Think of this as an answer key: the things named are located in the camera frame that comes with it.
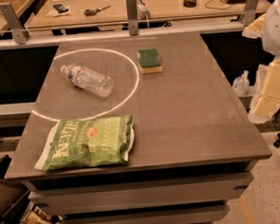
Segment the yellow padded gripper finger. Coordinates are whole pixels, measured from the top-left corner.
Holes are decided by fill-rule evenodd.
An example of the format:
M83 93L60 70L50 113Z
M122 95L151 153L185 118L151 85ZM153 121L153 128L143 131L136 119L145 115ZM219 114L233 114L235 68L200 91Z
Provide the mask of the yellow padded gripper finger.
M254 39L254 38L262 38L263 37L263 24L265 21L265 14L262 14L257 19L255 19L251 24L244 28L242 35L244 37Z
M280 109L280 57L268 65L260 65L255 78L248 120L258 124L270 121Z

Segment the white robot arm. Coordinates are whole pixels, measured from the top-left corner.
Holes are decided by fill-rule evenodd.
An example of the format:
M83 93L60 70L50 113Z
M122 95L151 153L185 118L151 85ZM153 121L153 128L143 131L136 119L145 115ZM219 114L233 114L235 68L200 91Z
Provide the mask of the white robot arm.
M274 59L256 73L255 92L248 119L258 124L270 121L280 109L280 0L275 0L261 17L244 28L243 36L260 38L262 47Z

